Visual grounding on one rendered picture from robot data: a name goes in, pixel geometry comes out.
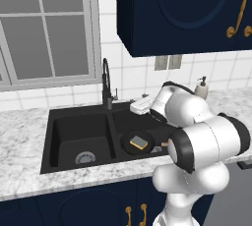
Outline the grey dishwasher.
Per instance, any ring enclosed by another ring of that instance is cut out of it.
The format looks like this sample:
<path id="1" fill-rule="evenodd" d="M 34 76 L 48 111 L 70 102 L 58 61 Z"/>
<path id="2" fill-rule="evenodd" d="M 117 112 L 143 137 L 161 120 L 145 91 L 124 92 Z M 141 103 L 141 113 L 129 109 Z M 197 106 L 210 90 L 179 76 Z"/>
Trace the grey dishwasher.
<path id="1" fill-rule="evenodd" d="M 252 226 L 252 169 L 237 163 L 227 165 L 229 183 L 215 194 L 204 226 Z"/>

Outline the black double sink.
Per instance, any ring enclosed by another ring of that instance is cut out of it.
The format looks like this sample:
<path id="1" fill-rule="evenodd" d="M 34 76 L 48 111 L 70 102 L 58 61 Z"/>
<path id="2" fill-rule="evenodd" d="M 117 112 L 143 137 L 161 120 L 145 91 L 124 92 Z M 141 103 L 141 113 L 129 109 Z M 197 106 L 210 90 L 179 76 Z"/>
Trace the black double sink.
<path id="1" fill-rule="evenodd" d="M 120 134 L 131 130 L 176 129 L 151 115 L 137 115 L 128 102 L 115 103 L 111 110 L 101 105 L 55 109 L 49 112 L 40 172 L 53 173 L 104 164 L 138 160 L 167 154 L 129 155 L 120 144 Z"/>

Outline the yellow and grey sponge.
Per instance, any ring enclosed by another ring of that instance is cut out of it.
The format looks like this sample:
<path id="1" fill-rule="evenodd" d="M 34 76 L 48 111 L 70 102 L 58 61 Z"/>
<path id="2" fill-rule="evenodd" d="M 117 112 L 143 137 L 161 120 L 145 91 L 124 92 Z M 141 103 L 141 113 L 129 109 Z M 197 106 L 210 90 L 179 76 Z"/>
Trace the yellow and grey sponge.
<path id="1" fill-rule="evenodd" d="M 148 145 L 148 142 L 138 136 L 135 136 L 130 139 L 130 144 L 134 145 L 140 150 L 143 150 Z"/>

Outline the navy upper cupboard door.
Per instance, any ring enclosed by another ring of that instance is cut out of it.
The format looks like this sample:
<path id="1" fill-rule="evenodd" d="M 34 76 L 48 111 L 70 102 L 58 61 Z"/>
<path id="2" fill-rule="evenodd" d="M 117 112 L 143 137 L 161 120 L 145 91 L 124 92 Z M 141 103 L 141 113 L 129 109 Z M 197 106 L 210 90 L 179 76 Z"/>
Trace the navy upper cupboard door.
<path id="1" fill-rule="evenodd" d="M 116 0 L 117 34 L 133 57 L 252 50 L 252 0 L 247 0 L 236 35 L 243 0 Z"/>

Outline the cream soap dispenser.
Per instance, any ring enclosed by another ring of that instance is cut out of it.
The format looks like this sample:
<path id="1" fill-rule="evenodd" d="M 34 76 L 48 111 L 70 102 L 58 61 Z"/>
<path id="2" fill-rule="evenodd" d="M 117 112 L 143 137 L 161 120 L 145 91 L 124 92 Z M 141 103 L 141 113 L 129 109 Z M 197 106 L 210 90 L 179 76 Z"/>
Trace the cream soap dispenser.
<path id="1" fill-rule="evenodd" d="M 206 79 L 206 76 L 201 77 L 194 90 L 194 94 L 202 97 L 203 99 L 207 99 L 209 93 L 209 87 L 206 83 Z"/>

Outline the navy lower cupboard door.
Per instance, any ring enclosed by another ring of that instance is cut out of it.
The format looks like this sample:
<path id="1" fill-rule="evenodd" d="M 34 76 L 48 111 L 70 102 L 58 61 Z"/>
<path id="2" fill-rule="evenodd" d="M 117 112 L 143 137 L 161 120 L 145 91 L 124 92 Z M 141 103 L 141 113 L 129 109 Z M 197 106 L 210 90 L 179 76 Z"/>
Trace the navy lower cupboard door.
<path id="1" fill-rule="evenodd" d="M 213 195 L 204 195 L 199 198 L 192 207 L 192 215 L 204 225 L 208 211 L 210 209 Z M 142 178 L 137 181 L 137 204 L 135 208 L 135 225 L 147 218 L 146 226 L 153 226 L 155 218 L 162 212 L 166 201 L 166 193 L 160 193 L 153 185 L 151 177 Z"/>
<path id="2" fill-rule="evenodd" d="M 126 208 L 135 207 L 137 184 L 114 184 L 35 198 L 45 226 L 126 226 Z"/>

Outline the black tap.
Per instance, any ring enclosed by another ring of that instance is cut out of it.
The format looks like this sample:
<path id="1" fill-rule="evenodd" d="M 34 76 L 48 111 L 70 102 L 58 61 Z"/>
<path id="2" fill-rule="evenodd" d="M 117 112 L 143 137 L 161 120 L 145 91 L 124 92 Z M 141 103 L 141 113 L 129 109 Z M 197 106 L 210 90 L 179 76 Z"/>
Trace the black tap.
<path id="1" fill-rule="evenodd" d="M 102 104 L 107 110 L 112 109 L 112 102 L 118 99 L 118 94 L 111 93 L 109 65 L 106 58 L 102 60 Z"/>

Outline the grey wall socket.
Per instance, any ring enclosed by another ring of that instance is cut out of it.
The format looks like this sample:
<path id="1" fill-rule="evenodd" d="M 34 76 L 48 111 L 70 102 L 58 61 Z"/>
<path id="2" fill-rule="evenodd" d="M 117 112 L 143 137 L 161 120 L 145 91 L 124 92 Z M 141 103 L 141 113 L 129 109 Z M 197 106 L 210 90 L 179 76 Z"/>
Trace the grey wall socket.
<path id="1" fill-rule="evenodd" d="M 168 57 L 167 56 L 157 56 L 155 59 L 155 70 L 161 71 L 167 68 Z"/>
<path id="2" fill-rule="evenodd" d="M 181 62 L 182 62 L 181 55 L 171 55 L 169 57 L 168 69 L 169 70 L 179 69 L 181 67 Z"/>

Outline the grey framed window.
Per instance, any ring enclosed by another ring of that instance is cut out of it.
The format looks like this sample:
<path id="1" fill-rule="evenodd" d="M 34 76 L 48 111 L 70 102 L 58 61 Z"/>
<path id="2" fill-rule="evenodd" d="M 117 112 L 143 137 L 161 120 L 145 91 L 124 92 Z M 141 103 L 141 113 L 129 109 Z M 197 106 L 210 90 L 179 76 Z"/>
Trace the grey framed window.
<path id="1" fill-rule="evenodd" d="M 98 0 L 0 0 L 0 91 L 100 81 Z"/>

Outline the navy cupboard door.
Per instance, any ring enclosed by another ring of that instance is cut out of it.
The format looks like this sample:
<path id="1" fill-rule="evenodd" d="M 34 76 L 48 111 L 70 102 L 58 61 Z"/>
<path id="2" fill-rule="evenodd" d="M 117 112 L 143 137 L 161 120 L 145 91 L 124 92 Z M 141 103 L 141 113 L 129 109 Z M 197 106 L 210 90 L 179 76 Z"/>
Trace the navy cupboard door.
<path id="1" fill-rule="evenodd" d="M 252 50 L 252 0 L 247 0 L 236 35 L 243 0 L 116 0 L 117 34 L 133 57 Z"/>
<path id="2" fill-rule="evenodd" d="M 114 184 L 35 198 L 45 226 L 126 226 L 126 208 L 135 207 L 137 184 Z"/>
<path id="3" fill-rule="evenodd" d="M 204 195 L 199 198 L 192 207 L 192 215 L 204 225 L 208 211 L 210 209 L 213 195 Z M 162 212 L 166 201 L 166 193 L 160 193 L 153 185 L 151 177 L 142 178 L 137 181 L 137 204 L 135 208 L 135 225 L 147 218 L 146 226 L 153 226 L 155 218 Z"/>

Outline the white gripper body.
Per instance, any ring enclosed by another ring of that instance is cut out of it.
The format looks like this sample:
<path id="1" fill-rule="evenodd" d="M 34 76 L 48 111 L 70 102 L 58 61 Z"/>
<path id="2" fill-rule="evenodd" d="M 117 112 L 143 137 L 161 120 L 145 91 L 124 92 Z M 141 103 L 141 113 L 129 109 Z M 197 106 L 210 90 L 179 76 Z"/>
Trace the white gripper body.
<path id="1" fill-rule="evenodd" d="M 142 97 L 130 104 L 130 111 L 138 115 L 145 115 L 150 111 L 154 99 L 152 95 Z"/>

